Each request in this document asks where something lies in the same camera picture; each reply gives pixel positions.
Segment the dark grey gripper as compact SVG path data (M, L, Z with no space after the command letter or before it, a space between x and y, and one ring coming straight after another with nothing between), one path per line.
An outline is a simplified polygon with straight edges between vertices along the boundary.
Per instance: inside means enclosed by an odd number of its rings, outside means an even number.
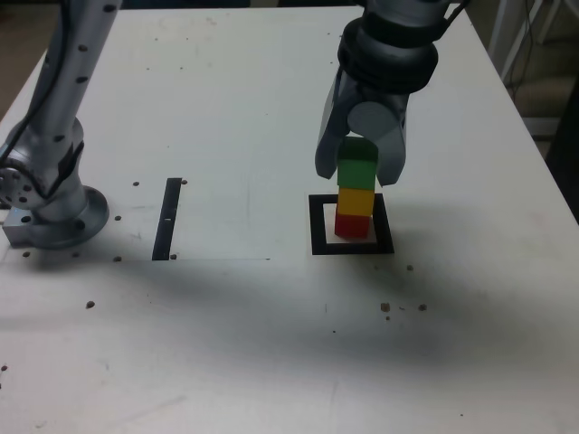
M378 183L381 186L396 184L406 160L401 119L406 118L408 100L408 94L371 89L344 71L338 71L322 115L315 154L318 176L330 179L336 172L338 148L350 129L376 147ZM359 104L351 109L350 102Z

